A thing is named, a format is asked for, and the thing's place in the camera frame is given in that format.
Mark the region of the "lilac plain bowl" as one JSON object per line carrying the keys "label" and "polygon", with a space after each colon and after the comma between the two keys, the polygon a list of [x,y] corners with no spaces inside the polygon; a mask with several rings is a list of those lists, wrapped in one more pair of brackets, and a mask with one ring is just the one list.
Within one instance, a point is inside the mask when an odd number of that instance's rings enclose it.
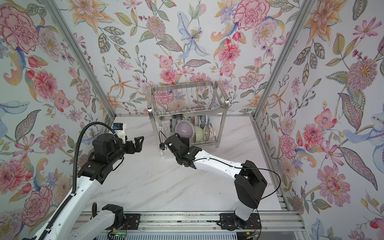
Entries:
{"label": "lilac plain bowl", "polygon": [[195,126],[188,121],[180,121],[176,125],[176,133],[180,137],[192,139],[195,136]]}

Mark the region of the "light green bowl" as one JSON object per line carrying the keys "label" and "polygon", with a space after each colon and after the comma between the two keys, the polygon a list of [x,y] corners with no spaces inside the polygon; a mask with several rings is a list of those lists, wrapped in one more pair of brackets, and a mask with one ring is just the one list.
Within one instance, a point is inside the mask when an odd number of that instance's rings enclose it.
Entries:
{"label": "light green bowl", "polygon": [[195,126],[195,143],[200,143],[204,140],[204,130],[201,127]]}

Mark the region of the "brown white patterned bowl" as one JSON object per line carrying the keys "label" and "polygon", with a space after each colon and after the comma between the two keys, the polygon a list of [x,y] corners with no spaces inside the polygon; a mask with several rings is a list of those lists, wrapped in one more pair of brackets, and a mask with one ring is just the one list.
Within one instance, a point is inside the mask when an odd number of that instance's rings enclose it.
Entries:
{"label": "brown white patterned bowl", "polygon": [[203,139],[205,142],[209,142],[214,139],[216,132],[211,125],[205,125],[203,128],[203,131],[204,131]]}

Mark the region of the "blue floral bowl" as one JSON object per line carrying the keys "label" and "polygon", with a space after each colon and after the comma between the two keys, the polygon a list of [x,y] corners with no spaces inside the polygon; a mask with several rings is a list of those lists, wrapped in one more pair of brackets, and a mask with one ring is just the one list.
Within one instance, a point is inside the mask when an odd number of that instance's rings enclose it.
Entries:
{"label": "blue floral bowl", "polygon": [[206,125],[210,125],[211,120],[209,115],[201,115],[200,117],[200,127],[203,129]]}

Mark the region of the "purple ribbed bowl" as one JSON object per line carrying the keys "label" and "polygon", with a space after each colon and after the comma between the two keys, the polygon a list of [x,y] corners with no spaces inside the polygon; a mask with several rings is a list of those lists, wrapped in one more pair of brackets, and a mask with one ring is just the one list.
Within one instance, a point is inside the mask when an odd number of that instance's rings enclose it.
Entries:
{"label": "purple ribbed bowl", "polygon": [[199,126],[201,124],[201,121],[200,121],[200,117],[199,116],[192,116],[190,118],[190,122],[194,125],[194,126]]}

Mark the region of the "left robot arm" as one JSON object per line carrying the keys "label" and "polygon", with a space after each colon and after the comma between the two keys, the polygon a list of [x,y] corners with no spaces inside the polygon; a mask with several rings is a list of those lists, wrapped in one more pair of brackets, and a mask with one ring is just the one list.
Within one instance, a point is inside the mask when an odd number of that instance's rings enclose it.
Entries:
{"label": "left robot arm", "polygon": [[117,230],[128,220],[121,206],[107,204],[82,227],[73,231],[83,208],[113,172],[113,165],[122,161],[126,154],[141,152],[144,137],[133,141],[122,140],[117,135],[102,134],[93,141],[94,152],[74,177],[71,192],[49,221],[32,237],[34,240],[93,240],[104,230]]}

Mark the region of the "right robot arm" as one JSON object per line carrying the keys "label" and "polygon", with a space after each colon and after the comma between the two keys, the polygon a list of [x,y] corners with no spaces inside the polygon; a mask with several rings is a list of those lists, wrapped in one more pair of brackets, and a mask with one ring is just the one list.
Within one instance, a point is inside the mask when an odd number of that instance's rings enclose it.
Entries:
{"label": "right robot arm", "polygon": [[174,134],[160,143],[160,149],[168,149],[179,165],[202,170],[232,181],[238,203],[235,211],[223,219],[223,229],[246,229],[252,224],[251,215],[259,207],[268,182],[252,161],[237,163],[216,157],[197,146],[190,146],[189,139]]}

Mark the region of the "steel two-tier dish rack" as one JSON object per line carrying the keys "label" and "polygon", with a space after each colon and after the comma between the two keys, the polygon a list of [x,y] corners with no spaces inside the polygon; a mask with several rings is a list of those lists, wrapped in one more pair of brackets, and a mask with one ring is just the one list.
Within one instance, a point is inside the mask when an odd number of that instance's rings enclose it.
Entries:
{"label": "steel two-tier dish rack", "polygon": [[189,120],[192,116],[209,115],[216,135],[212,141],[192,145],[218,148],[221,144],[224,126],[230,106],[229,94],[220,81],[183,83],[178,85],[156,86],[148,90],[148,112],[157,139],[162,143],[170,132],[170,120]]}

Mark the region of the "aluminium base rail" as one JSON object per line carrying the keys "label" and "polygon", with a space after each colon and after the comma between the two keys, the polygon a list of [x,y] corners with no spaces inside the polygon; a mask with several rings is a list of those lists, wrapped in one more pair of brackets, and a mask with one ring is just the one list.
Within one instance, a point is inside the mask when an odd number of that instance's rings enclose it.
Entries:
{"label": "aluminium base rail", "polygon": [[100,211],[90,217],[88,213],[78,217],[57,218],[44,230],[54,237],[80,238],[99,234],[106,230],[128,232],[303,232],[305,225],[295,212],[252,213],[245,224],[236,224],[233,213],[225,212],[126,212]]}

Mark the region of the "left aluminium corner post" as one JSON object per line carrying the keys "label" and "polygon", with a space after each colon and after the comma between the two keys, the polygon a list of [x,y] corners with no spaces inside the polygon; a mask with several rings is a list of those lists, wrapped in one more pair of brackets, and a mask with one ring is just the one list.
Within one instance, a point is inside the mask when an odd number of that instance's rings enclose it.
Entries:
{"label": "left aluminium corner post", "polygon": [[67,42],[69,47],[73,50],[74,56],[80,68],[85,72],[88,80],[90,81],[92,87],[94,88],[96,94],[100,98],[101,103],[104,106],[107,114],[111,117],[112,120],[116,118],[116,112],[113,110],[112,105],[110,104],[107,95],[104,93],[97,76],[90,67],[88,61],[86,60],[83,51],[79,44],[77,43],[72,31],[70,30],[67,22],[65,21],[61,11],[59,10],[55,1],[42,0],[42,4],[46,8],[49,14],[51,14],[54,23],[57,25],[58,30],[62,33],[64,40]]}

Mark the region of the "aluminium corner post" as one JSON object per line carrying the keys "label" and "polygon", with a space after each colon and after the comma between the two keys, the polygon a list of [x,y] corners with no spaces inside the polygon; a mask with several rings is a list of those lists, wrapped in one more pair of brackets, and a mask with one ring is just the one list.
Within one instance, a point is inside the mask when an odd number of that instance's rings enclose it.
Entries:
{"label": "aluminium corner post", "polygon": [[90,81],[92,87],[94,88],[96,94],[100,98],[101,103],[104,106],[107,114],[111,117],[112,120],[116,118],[116,112],[113,110],[112,105],[110,104],[107,95],[104,93],[97,76],[90,67],[88,61],[86,60],[83,51],[79,44],[77,43],[72,31],[70,30],[67,22],[65,21],[61,11],[59,10],[55,1],[42,0],[42,4],[46,8],[49,14],[51,14],[54,23],[57,25],[58,30],[62,33],[64,40],[67,42],[69,47],[73,50],[74,56],[80,68],[85,72],[88,80]]}
{"label": "aluminium corner post", "polygon": [[278,79],[278,76],[281,72],[281,70],[284,68],[286,61],[289,57],[289,54],[291,53],[292,49],[294,48],[295,41],[297,40],[297,37],[307,19],[307,17],[310,15],[311,9],[314,5],[315,1],[308,0],[303,1],[302,7],[300,8],[298,12],[298,16],[295,19],[295,22],[293,24],[293,27],[291,29],[290,35],[282,48],[282,51],[277,58],[277,63],[275,68],[273,69],[271,73],[270,79],[267,81],[266,87],[264,88],[263,94],[261,96],[261,99],[258,103],[258,106],[255,109],[255,114],[253,116],[253,120],[256,121],[259,116],[262,115],[262,110],[267,102],[268,96],[275,84],[275,82]]}

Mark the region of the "right aluminium corner post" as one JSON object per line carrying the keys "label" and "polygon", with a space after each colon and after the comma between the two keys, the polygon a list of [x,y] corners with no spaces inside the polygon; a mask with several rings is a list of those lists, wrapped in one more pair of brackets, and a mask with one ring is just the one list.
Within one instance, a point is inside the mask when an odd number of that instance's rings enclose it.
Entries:
{"label": "right aluminium corner post", "polygon": [[291,53],[292,49],[294,48],[295,41],[297,40],[297,37],[307,19],[307,17],[310,15],[311,9],[314,5],[315,1],[308,0],[303,1],[302,7],[300,8],[298,12],[298,16],[295,19],[295,22],[293,24],[293,27],[291,29],[290,35],[282,48],[282,51],[277,58],[277,63],[275,68],[273,69],[271,73],[270,79],[267,81],[266,87],[264,88],[263,94],[261,96],[261,99],[258,103],[258,106],[255,109],[255,114],[253,116],[253,120],[256,121],[259,116],[262,115],[262,110],[267,102],[268,96],[275,84],[275,82],[278,79],[278,76],[281,72],[281,70],[284,68],[286,61],[289,57],[289,54]]}

